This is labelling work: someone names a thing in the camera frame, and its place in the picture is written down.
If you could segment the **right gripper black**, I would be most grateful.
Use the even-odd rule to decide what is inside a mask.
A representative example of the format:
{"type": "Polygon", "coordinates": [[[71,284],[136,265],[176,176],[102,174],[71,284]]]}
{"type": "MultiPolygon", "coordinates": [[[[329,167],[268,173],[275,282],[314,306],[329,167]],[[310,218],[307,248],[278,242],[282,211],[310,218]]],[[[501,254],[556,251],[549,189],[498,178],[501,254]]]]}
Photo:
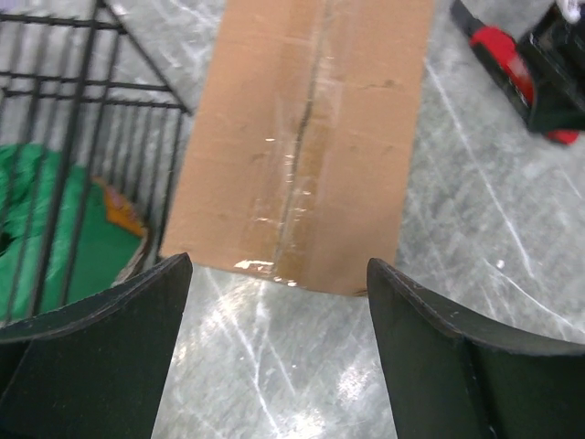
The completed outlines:
{"type": "Polygon", "coordinates": [[[556,3],[518,41],[533,81],[527,127],[535,133],[584,130],[584,22],[567,22],[556,3]]]}

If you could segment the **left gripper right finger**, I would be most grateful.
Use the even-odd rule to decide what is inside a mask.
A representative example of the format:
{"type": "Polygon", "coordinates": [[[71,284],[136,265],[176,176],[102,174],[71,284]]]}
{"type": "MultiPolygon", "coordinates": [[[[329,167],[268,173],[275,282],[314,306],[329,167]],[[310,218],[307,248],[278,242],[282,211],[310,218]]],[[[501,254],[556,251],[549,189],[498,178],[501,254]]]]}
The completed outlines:
{"type": "Polygon", "coordinates": [[[400,438],[581,438],[584,347],[517,329],[380,259],[367,294],[400,438]]]}

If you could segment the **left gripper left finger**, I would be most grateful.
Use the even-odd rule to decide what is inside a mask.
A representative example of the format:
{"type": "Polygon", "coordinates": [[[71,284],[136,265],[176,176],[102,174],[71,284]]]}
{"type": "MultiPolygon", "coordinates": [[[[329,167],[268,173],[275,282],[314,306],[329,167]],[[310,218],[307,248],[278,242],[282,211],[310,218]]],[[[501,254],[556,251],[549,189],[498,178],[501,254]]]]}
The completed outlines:
{"type": "Polygon", "coordinates": [[[4,438],[148,438],[193,265],[185,253],[1,329],[4,438]]]}

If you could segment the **red black utility knife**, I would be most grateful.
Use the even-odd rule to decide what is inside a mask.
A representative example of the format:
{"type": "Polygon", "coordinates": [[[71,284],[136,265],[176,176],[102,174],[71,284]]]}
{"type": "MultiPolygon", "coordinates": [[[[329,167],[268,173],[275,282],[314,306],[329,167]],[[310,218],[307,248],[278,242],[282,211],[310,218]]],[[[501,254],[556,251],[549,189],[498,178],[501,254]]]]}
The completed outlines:
{"type": "MultiPolygon", "coordinates": [[[[554,1],[565,20],[571,24],[584,22],[582,1],[554,1]]],[[[526,63],[518,52],[518,41],[499,27],[488,26],[471,13],[462,1],[453,1],[451,17],[456,26],[467,36],[469,46],[514,106],[527,130],[541,134],[559,145],[572,145],[584,133],[557,130],[547,134],[535,133],[527,127],[527,117],[534,97],[533,81],[526,63]]]]}

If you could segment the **brown cardboard express box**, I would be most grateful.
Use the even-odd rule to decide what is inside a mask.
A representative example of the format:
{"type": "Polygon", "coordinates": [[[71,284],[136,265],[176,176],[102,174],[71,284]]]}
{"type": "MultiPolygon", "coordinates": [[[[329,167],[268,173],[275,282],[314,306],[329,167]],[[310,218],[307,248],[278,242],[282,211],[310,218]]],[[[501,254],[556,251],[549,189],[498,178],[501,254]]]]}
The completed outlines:
{"type": "Polygon", "coordinates": [[[161,252],[362,295],[392,262],[431,1],[229,1],[161,252]]]}

